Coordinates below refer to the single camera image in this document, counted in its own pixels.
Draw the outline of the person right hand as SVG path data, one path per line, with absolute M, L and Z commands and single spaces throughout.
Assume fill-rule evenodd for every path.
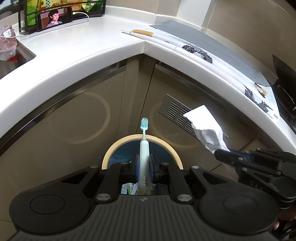
M 290 209 L 281 211 L 279 214 L 279 220 L 275 222 L 273 229 L 276 230 L 280 225 L 280 220 L 292 221 L 296 219 L 296 209 L 295 206 Z

